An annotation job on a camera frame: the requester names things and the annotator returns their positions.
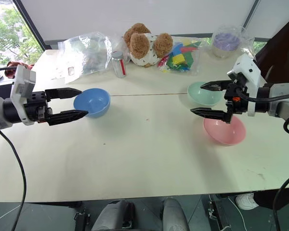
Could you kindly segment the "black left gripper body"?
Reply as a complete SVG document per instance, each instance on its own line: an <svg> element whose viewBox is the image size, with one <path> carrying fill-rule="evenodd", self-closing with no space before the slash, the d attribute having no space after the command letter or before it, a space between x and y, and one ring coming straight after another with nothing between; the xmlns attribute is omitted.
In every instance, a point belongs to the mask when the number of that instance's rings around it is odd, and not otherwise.
<svg viewBox="0 0 289 231"><path fill-rule="evenodd" d="M53 90L36 91L27 98L24 104L29 120L38 123L47 122L53 124L52 109L48 107L48 102L53 98Z"/></svg>

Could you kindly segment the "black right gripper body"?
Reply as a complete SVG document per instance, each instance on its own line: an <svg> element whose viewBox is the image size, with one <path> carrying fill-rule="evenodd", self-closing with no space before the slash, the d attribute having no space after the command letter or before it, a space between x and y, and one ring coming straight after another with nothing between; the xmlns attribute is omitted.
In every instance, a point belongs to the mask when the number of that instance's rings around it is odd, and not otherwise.
<svg viewBox="0 0 289 231"><path fill-rule="evenodd" d="M238 89L245 96L249 95L245 87L241 87L237 84L230 83L226 87L226 92L224 95L227 107L226 113L231 116L233 114L242 114L248 110L248 101L242 99L236 92L236 89Z"/></svg>

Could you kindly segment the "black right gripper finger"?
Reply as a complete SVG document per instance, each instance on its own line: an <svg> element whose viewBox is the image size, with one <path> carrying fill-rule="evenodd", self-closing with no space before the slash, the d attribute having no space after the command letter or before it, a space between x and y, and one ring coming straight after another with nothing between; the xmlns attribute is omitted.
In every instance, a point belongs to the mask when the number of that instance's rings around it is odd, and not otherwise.
<svg viewBox="0 0 289 231"><path fill-rule="evenodd" d="M229 81L210 81L200 86L201 89L209 91L223 91L227 89Z"/></svg>
<svg viewBox="0 0 289 231"><path fill-rule="evenodd" d="M228 108L226 112L222 110L212 110L211 108L206 107L193 108L190 109L190 111L203 118L221 120L228 124L230 124L232 120L232 108Z"/></svg>

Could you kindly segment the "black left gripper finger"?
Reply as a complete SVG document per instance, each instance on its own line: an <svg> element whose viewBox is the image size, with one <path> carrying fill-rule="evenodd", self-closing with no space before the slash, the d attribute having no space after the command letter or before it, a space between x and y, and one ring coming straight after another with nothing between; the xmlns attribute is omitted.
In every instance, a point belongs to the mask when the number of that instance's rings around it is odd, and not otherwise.
<svg viewBox="0 0 289 231"><path fill-rule="evenodd" d="M77 95L82 94L81 90L74 88L58 88L58 89L47 89L45 90L47 101L52 99L68 99L73 98Z"/></svg>
<svg viewBox="0 0 289 231"><path fill-rule="evenodd" d="M58 114L48 115L47 123L50 126L59 125L63 123L69 123L83 118L88 114L88 111L83 110L68 110Z"/></svg>

